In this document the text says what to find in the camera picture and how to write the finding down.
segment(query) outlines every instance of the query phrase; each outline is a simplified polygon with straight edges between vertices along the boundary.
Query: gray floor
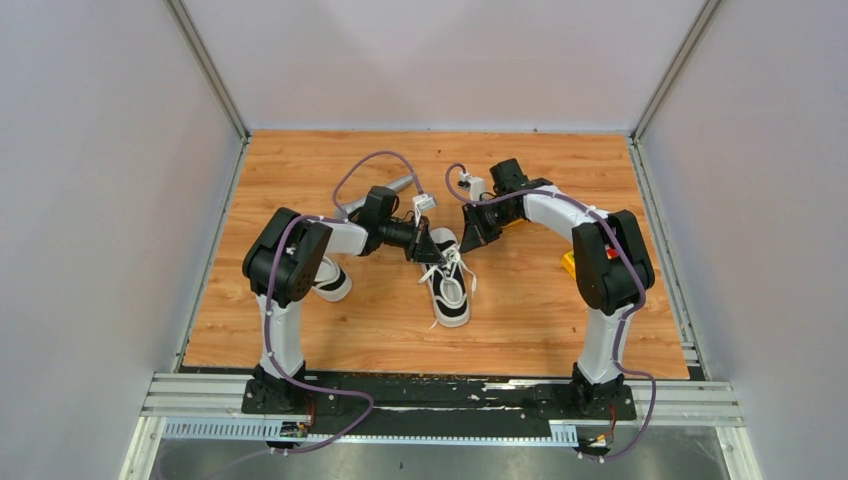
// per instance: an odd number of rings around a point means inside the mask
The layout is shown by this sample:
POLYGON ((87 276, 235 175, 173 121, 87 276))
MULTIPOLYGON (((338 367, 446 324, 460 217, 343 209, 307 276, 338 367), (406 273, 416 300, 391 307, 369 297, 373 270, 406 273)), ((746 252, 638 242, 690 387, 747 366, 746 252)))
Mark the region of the gray floor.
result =
MULTIPOLYGON (((616 431, 619 448, 635 429, 616 431)), ((202 479, 233 460, 260 450, 262 442, 163 440, 157 476, 202 479)), ((571 449, 551 447, 456 447, 336 444, 316 452, 262 455, 216 479, 728 479, 715 430, 707 427, 655 427, 622 460, 597 465, 578 460, 571 449)))

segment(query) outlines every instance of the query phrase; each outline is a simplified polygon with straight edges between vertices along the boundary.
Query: white cable clip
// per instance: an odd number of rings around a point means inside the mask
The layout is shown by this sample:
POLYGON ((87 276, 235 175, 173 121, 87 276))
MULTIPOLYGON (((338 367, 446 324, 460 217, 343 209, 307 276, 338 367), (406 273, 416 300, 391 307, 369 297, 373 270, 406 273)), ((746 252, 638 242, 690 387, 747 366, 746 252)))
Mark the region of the white cable clip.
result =
POLYGON ((593 222, 595 221, 596 215, 601 218, 604 217, 603 215, 601 215, 601 210, 598 210, 594 205, 586 205, 586 210, 583 212, 583 215, 586 215, 586 218, 593 222))
POLYGON ((468 198, 472 202, 483 200, 482 196, 486 193, 486 181, 480 177, 475 177, 470 173, 459 174, 459 188, 468 192, 468 198))
POLYGON ((415 213, 415 225, 421 222, 421 215, 432 208, 436 208, 436 197, 432 193, 424 192, 412 197, 412 211, 415 213))

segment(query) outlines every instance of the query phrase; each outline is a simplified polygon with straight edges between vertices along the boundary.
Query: white wall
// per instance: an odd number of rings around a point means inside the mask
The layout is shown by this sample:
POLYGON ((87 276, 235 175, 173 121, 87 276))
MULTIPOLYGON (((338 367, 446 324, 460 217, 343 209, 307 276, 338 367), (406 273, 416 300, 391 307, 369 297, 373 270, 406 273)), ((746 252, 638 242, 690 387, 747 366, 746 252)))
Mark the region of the white wall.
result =
POLYGON ((703 0, 185 0, 253 128, 621 130, 703 0))
POLYGON ((728 0, 645 146, 764 478, 845 478, 848 3, 728 0))
POLYGON ((4 3, 0 478, 115 478, 237 140, 161 1, 4 3))

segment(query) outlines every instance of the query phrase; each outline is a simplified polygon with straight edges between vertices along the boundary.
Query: black mounting plate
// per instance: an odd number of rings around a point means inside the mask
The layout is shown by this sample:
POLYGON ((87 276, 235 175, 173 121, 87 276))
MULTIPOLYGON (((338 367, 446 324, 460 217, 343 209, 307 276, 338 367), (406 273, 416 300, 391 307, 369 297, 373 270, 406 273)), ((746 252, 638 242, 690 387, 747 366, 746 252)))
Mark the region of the black mounting plate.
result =
MULTIPOLYGON (((615 416, 618 420, 635 420, 636 405, 633 401, 633 392, 630 387, 621 387, 621 394, 613 400, 615 416)), ((575 406, 574 385, 567 384, 539 384, 534 387, 539 418, 544 419, 593 419, 611 420, 612 415, 609 408, 604 408, 595 415, 587 416, 580 413, 575 406)))

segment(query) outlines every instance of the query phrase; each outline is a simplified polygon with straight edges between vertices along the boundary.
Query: white shoelace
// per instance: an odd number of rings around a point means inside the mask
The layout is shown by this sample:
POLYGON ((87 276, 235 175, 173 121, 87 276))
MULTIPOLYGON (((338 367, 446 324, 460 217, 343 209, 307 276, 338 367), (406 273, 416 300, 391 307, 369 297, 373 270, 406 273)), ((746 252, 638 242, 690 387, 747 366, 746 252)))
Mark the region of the white shoelace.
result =
POLYGON ((327 278, 325 278, 324 280, 321 280, 321 281, 318 281, 318 279, 316 278, 315 286, 318 287, 318 288, 323 287, 325 285, 329 285, 329 284, 335 282, 339 278, 339 270, 340 270, 339 265, 336 262, 330 260, 327 257, 322 258, 321 263, 332 268, 333 273, 329 277, 327 277, 327 278))
MULTIPOLYGON (((459 267, 462 270, 465 270, 466 272, 471 274, 471 296, 473 297, 474 292, 477 291, 477 275, 470 268, 468 268, 468 265, 466 265, 464 261, 462 261, 462 255, 459 253, 459 247, 456 244, 453 244, 450 247, 446 248, 444 251, 442 251, 442 255, 444 255, 445 260, 447 260, 447 263, 444 265, 433 265, 432 267, 430 267, 424 273, 424 275, 418 279, 418 283, 426 282, 427 280, 432 278, 436 272, 441 270, 442 283, 449 283, 461 291, 462 285, 460 285, 457 279, 453 278, 457 267, 459 267)), ((462 304, 464 297, 460 298, 459 300, 453 300, 451 298, 447 298, 447 296, 443 294, 442 299, 449 306, 458 307, 460 304, 462 304)), ((435 327, 436 323, 433 323, 430 328, 435 327)))

